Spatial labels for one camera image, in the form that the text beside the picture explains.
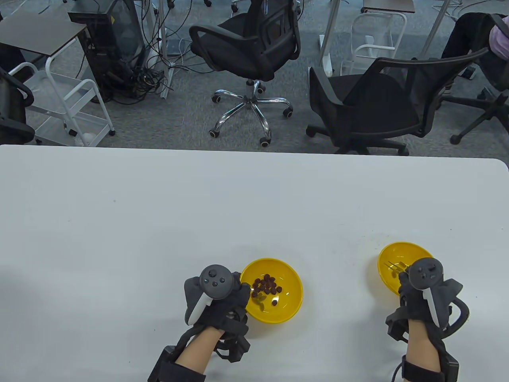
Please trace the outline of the person's right hand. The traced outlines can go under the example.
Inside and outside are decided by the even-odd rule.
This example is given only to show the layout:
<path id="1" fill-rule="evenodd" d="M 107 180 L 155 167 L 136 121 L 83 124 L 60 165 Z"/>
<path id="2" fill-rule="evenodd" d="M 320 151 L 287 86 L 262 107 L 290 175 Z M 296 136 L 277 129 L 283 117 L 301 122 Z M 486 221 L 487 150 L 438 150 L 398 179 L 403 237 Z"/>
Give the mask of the person's right hand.
<path id="1" fill-rule="evenodd" d="M 406 328 L 409 328 L 411 320 L 434 326 L 435 323 L 431 318 L 428 302 L 424 299 L 422 291 L 411 285 L 409 275 L 405 271 L 399 273 L 399 280 L 400 305 L 406 308 Z"/>

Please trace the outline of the person's left hand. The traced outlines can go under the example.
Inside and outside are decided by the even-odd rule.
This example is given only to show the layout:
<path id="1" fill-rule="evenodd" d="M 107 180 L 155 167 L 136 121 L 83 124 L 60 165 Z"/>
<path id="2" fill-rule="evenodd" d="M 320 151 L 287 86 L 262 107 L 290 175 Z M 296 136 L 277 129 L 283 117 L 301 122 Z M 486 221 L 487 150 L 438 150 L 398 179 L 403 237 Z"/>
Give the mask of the person's left hand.
<path id="1" fill-rule="evenodd" d="M 241 274 L 233 273 L 234 288 L 224 299 L 213 300 L 200 315 L 195 326 L 213 327 L 232 336 L 244 336 L 247 326 L 247 304 L 251 287 L 240 281 Z"/>

